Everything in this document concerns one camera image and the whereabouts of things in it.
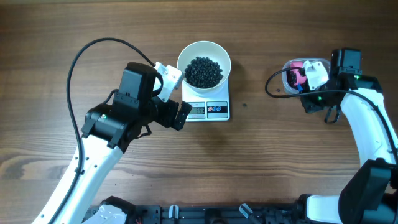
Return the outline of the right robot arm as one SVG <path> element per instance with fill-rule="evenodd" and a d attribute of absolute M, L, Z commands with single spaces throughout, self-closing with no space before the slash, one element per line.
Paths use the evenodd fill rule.
<path fill-rule="evenodd" d="M 360 168 L 338 196 L 311 195 L 304 217 L 323 223 L 397 223 L 397 135 L 376 77 L 363 75 L 361 52 L 336 49 L 328 68 L 305 60 L 297 75 L 307 113 L 329 108 L 343 113 L 358 148 Z"/>

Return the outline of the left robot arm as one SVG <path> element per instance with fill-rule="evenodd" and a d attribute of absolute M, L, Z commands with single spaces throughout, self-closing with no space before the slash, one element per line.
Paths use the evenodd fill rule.
<path fill-rule="evenodd" d="M 151 134 L 149 123 L 181 130 L 192 107 L 170 96 L 182 80 L 182 71 L 170 65 L 129 63 L 108 97 L 112 103 L 87 112 L 73 159 L 35 223 L 81 223 L 130 143 Z"/>

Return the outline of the pink scoop with blue handle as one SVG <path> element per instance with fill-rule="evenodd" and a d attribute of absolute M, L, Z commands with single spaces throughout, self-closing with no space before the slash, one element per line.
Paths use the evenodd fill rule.
<path fill-rule="evenodd" d="M 289 86 L 298 91 L 302 91 L 307 82 L 307 77 L 302 75 L 299 69 L 294 69 L 294 67 L 303 68 L 303 62 L 292 62 L 289 67 L 292 68 L 287 72 L 287 82 Z"/>

